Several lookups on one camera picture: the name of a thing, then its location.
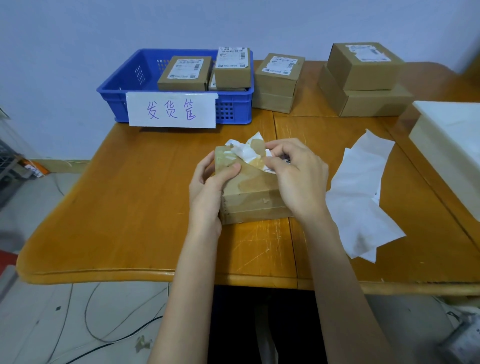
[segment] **white styrofoam box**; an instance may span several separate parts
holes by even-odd
[[[413,144],[480,221],[480,103],[415,101]]]

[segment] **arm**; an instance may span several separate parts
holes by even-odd
[[[240,171],[240,165],[234,164],[210,177],[213,159],[211,152],[197,165],[190,183],[188,232],[148,364],[207,361],[216,248],[222,229],[220,198],[224,183]]]
[[[365,299],[325,203],[328,165],[298,139],[266,143],[285,204],[307,237],[318,314],[329,363],[392,363],[393,354]],[[291,164],[279,158],[289,155]]]

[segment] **hand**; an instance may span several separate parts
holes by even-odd
[[[328,165],[296,138],[273,140],[265,147],[273,156],[264,157],[265,165],[276,172],[280,194],[293,216],[304,223],[328,211]],[[283,155],[290,157],[290,164],[279,158]]]
[[[214,233],[220,236],[222,224],[218,218],[223,185],[240,172],[240,164],[235,163],[212,176],[215,164],[212,151],[197,164],[190,182],[189,232],[195,234]]]

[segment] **blue plastic basket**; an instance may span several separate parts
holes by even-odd
[[[96,90],[108,103],[115,120],[128,122],[129,91],[162,92],[157,81],[173,56],[210,56],[216,59],[216,49],[139,49]],[[218,93],[215,102],[217,124],[249,124],[252,121],[252,83],[247,91],[211,91]]]

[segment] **paper scrap on floor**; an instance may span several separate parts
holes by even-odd
[[[240,143],[238,140],[230,139],[228,142],[225,143],[225,145],[226,146],[232,145],[233,148],[230,152],[237,155],[239,158],[243,159],[243,161],[245,163],[248,163],[248,164],[250,164],[250,165],[252,165],[252,166],[254,166],[258,169],[261,169],[265,172],[275,174],[275,171],[269,169],[263,163],[263,161],[262,161],[263,156],[257,154],[254,151],[254,149],[252,148],[252,141],[254,139],[263,140],[262,136],[260,135],[260,132],[257,132],[257,134],[255,134],[249,140],[247,140],[247,142],[245,144]],[[270,152],[270,150],[265,149],[265,155],[267,157],[271,157],[272,153]]]
[[[380,183],[395,143],[369,130],[345,150],[326,194],[328,210],[338,226],[350,258],[376,261],[376,248],[405,236],[379,207]]]

